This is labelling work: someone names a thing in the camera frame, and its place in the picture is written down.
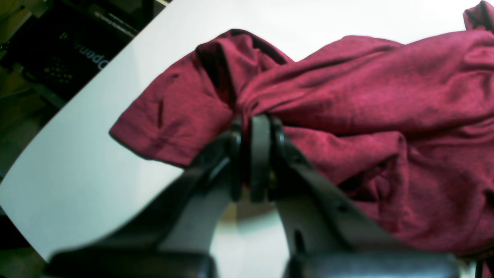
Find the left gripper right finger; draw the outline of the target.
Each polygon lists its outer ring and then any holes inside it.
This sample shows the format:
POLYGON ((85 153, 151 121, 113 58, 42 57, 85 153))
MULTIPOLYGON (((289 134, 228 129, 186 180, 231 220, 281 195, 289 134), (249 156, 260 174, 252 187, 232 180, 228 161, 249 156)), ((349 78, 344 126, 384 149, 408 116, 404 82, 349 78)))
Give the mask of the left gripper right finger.
POLYGON ((252 118, 251 200, 273 202, 289 247, 284 278, 460 278, 448 253, 417 251, 391 236, 324 178, 280 120, 252 118))

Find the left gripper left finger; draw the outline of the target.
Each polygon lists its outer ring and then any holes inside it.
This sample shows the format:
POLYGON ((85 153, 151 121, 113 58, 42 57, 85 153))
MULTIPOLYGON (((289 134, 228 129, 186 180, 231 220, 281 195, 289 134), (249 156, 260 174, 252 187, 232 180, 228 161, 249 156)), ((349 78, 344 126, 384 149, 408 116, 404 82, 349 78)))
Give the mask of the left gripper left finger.
POLYGON ((146 208, 110 235, 54 255, 49 278, 217 278, 210 247, 242 193, 242 125, 232 124, 146 208))

